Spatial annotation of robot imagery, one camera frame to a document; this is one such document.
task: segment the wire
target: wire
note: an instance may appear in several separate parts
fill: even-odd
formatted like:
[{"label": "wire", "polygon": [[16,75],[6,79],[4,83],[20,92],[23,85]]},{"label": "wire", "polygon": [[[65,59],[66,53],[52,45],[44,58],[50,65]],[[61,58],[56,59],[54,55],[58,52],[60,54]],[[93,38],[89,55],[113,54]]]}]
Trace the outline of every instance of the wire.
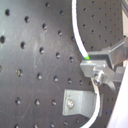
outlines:
[{"label": "wire", "polygon": [[78,30],[78,26],[77,26],[77,9],[76,9],[76,6],[77,6],[77,0],[72,0],[72,25],[73,25],[74,37],[75,37],[76,44],[77,44],[79,51],[81,52],[82,56],[84,57],[84,59],[89,60],[90,57],[89,57],[89,55],[88,55],[88,53],[87,53],[87,51],[83,45],[79,30]]},{"label": "wire", "polygon": [[91,125],[95,122],[95,120],[98,117],[99,111],[100,111],[100,94],[99,94],[99,89],[98,87],[94,84],[93,82],[93,78],[91,78],[92,84],[93,84],[93,88],[94,88],[94,92],[96,93],[96,106],[95,106],[95,111],[92,115],[92,117],[90,118],[90,120],[83,125],[81,128],[90,128]]},{"label": "wire", "polygon": [[[80,34],[79,34],[79,30],[78,30],[78,26],[77,26],[77,0],[72,0],[72,25],[73,25],[73,32],[74,32],[74,36],[76,39],[76,44],[79,48],[79,51],[81,52],[82,56],[85,59],[90,59],[86,49],[84,48],[83,42],[81,40]],[[94,88],[94,92],[97,94],[96,95],[96,106],[95,106],[95,111],[92,115],[92,117],[90,118],[90,120],[83,125],[81,128],[89,128],[91,127],[91,125],[95,122],[95,120],[98,117],[99,114],[99,110],[100,110],[100,94],[99,94],[99,89],[98,87],[94,84],[93,82],[93,78],[91,78],[92,84],[93,84],[93,88]]]}]

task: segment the white surface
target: white surface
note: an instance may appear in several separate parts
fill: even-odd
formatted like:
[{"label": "white surface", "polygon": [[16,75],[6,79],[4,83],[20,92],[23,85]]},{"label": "white surface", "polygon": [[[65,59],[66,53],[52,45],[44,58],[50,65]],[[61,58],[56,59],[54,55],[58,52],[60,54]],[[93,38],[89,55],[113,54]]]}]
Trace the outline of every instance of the white surface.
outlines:
[{"label": "white surface", "polygon": [[92,126],[92,124],[96,121],[96,119],[99,115],[99,111],[100,111],[99,88],[94,84],[93,79],[91,79],[91,81],[93,84],[94,91],[96,93],[96,107],[95,107],[95,111],[94,111],[92,117],[90,118],[90,120],[85,125],[83,125],[81,128],[90,128]]},{"label": "white surface", "polygon": [[107,128],[128,128],[128,62]]},{"label": "white surface", "polygon": [[72,25],[73,25],[73,32],[75,36],[75,40],[77,43],[77,46],[79,48],[79,51],[81,52],[82,56],[85,58],[88,56],[88,53],[86,49],[84,48],[82,39],[80,37],[80,33],[78,30],[77,25],[77,0],[72,0]]}]

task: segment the dark gray surface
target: dark gray surface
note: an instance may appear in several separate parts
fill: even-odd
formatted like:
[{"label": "dark gray surface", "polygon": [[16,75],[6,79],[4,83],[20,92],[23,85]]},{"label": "dark gray surface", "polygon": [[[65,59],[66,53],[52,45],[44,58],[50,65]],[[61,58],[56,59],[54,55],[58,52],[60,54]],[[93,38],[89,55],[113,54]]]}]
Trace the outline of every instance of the dark gray surface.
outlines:
[{"label": "dark gray surface", "polygon": [[[123,38],[121,1],[94,2],[78,0],[78,24],[88,51],[101,50]],[[6,9],[10,10],[9,16],[5,14]],[[0,37],[2,35],[5,42],[0,43],[0,128],[13,128],[16,124],[20,128],[32,128],[34,124],[49,128],[51,123],[56,128],[82,126],[87,121],[85,117],[62,116],[64,89],[93,91],[90,79],[84,77],[79,67],[82,57],[76,43],[71,40],[71,0],[0,0]],[[23,41],[25,49],[20,46]],[[44,48],[44,54],[40,54],[40,47]],[[19,69],[23,72],[21,77],[17,76]],[[107,86],[100,91],[104,93],[103,115],[92,128],[106,127],[116,99]],[[36,99],[40,101],[39,106],[35,105]]]}]

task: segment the bolt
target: bolt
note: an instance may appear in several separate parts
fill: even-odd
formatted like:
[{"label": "bolt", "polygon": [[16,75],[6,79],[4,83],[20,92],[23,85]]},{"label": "bolt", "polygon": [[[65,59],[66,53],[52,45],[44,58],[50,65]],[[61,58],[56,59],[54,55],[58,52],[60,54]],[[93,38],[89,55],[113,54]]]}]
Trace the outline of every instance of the bolt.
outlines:
[{"label": "bolt", "polygon": [[73,102],[72,100],[68,100],[68,102],[67,102],[67,107],[68,107],[69,109],[72,109],[72,108],[74,107],[74,102]]},{"label": "bolt", "polygon": [[101,84],[102,84],[102,82],[103,82],[103,72],[100,71],[100,72],[99,72],[98,74],[96,74],[95,77],[94,77],[94,84],[95,84],[96,86],[100,87]]}]

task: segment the metal clamp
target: metal clamp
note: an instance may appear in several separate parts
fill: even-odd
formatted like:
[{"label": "metal clamp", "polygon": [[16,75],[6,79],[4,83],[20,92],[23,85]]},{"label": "metal clamp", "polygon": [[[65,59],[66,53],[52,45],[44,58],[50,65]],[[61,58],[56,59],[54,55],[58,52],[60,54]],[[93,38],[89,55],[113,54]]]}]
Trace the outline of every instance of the metal clamp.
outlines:
[{"label": "metal clamp", "polygon": [[83,60],[80,64],[85,77],[94,78],[97,86],[107,84],[114,93],[117,93],[115,83],[121,83],[124,68],[118,67],[116,72],[114,68],[128,58],[128,38],[111,48],[89,52],[89,56],[91,60]]},{"label": "metal clamp", "polygon": [[[64,116],[80,114],[90,118],[95,110],[96,94],[91,91],[65,90],[63,100]],[[103,94],[101,95],[101,107],[99,116],[102,114]]]}]

